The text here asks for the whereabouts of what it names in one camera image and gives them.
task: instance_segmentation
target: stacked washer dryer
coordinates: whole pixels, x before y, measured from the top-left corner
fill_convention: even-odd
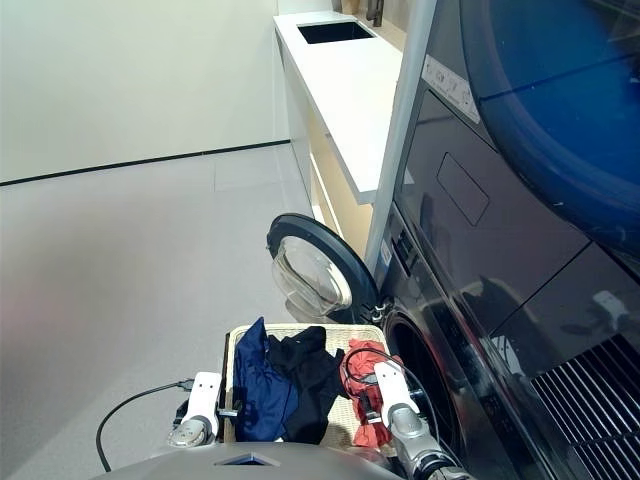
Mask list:
[[[640,478],[639,19],[438,1],[374,277],[310,219],[269,233],[291,302],[379,324],[479,479]]]

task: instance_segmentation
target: white countertop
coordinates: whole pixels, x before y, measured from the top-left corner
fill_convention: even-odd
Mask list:
[[[360,204],[372,203],[402,53],[378,36],[308,44],[298,30],[299,25],[356,20],[351,15],[310,12],[280,15],[274,20],[311,104],[329,130],[354,197]]]

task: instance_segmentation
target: label sticker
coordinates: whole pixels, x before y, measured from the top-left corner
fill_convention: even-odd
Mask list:
[[[382,256],[384,266],[388,267],[389,263],[391,263],[391,251],[389,250],[387,242],[384,240],[382,240],[382,245],[380,246],[380,255]]]
[[[464,78],[449,70],[430,55],[425,58],[422,78],[467,118],[475,123],[480,123],[480,114],[473,102],[469,82]]]

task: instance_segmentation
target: black cable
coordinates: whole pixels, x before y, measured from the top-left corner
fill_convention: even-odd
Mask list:
[[[107,457],[104,454],[104,450],[102,449],[102,429],[104,428],[107,421],[113,416],[114,413],[116,413],[118,410],[124,407],[127,403],[132,402],[137,398],[144,397],[145,395],[160,392],[162,390],[168,390],[169,388],[173,388],[173,387],[181,387],[185,391],[190,391],[191,387],[193,387],[193,379],[189,378],[187,380],[170,383],[168,385],[163,385],[162,387],[156,387],[156,388],[152,388],[151,390],[145,390],[144,392],[137,393],[132,397],[129,397],[126,400],[120,402],[113,410],[107,413],[107,415],[102,419],[102,421],[100,422],[100,425],[98,426],[98,431],[96,432],[96,450],[98,450],[98,456],[100,457],[100,461],[102,462],[102,466],[104,467],[105,472],[111,471],[111,466],[109,465],[109,462],[107,461]]]
[[[347,375],[347,378],[350,378],[350,379],[352,379],[352,380],[354,380],[354,381],[356,381],[358,383],[361,383],[363,385],[377,385],[378,384],[377,381],[376,382],[367,382],[367,381],[364,380],[364,377],[361,377],[361,378],[355,377],[349,371],[349,361],[351,360],[351,358],[356,353],[360,353],[360,352],[373,352],[373,353],[376,353],[376,354],[380,355],[381,357],[384,357],[387,360],[393,362],[395,365],[397,365],[398,367],[400,367],[402,370],[404,370],[405,372],[407,372],[409,374],[411,379],[418,385],[418,387],[420,388],[420,390],[422,390],[422,393],[424,394],[424,398],[427,401],[427,406],[429,407],[429,413],[431,414],[431,420],[433,421],[433,429],[434,429],[436,441],[438,443],[440,443],[440,431],[438,430],[438,420],[436,419],[436,412],[435,412],[435,409],[433,408],[433,404],[431,403],[431,398],[429,398],[429,394],[427,393],[427,389],[424,388],[424,386],[422,385],[422,382],[418,379],[418,377],[411,370],[409,370],[407,367],[405,367],[402,363],[398,362],[395,358],[393,358],[388,353],[383,352],[382,350],[378,350],[376,348],[362,347],[362,348],[356,348],[355,350],[351,350],[347,354],[347,356],[344,358],[344,370],[345,370],[345,373]]]

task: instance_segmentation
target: dryer door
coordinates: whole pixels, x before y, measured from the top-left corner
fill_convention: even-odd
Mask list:
[[[640,259],[640,2],[460,2],[480,116],[513,170],[592,239]]]
[[[327,227],[298,214],[277,217],[267,234],[273,278],[289,310],[310,321],[371,321],[378,290],[358,255]]]

